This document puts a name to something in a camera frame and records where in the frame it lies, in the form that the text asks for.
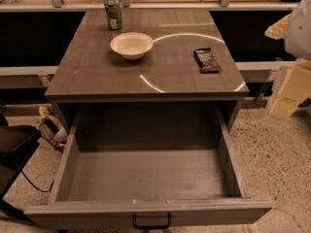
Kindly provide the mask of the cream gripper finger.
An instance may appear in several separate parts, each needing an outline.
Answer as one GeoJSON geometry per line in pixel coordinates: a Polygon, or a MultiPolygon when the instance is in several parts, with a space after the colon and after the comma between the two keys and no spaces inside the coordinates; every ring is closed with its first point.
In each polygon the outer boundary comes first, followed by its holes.
{"type": "Polygon", "coordinates": [[[290,15],[286,15],[274,24],[270,25],[264,32],[264,35],[274,40],[285,39],[287,35],[287,26],[290,15]]]}
{"type": "Polygon", "coordinates": [[[311,60],[299,60],[286,70],[268,114],[277,119],[287,119],[310,97],[311,60]]]}

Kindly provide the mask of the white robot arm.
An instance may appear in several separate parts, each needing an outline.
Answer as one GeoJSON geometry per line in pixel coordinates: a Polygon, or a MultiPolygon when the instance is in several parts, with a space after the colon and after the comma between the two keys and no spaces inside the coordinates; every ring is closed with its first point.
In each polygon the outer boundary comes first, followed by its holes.
{"type": "Polygon", "coordinates": [[[264,35],[285,40],[285,50],[296,57],[286,70],[269,115],[289,118],[298,105],[311,97],[311,0],[301,0],[293,11],[269,26],[264,35]]]}

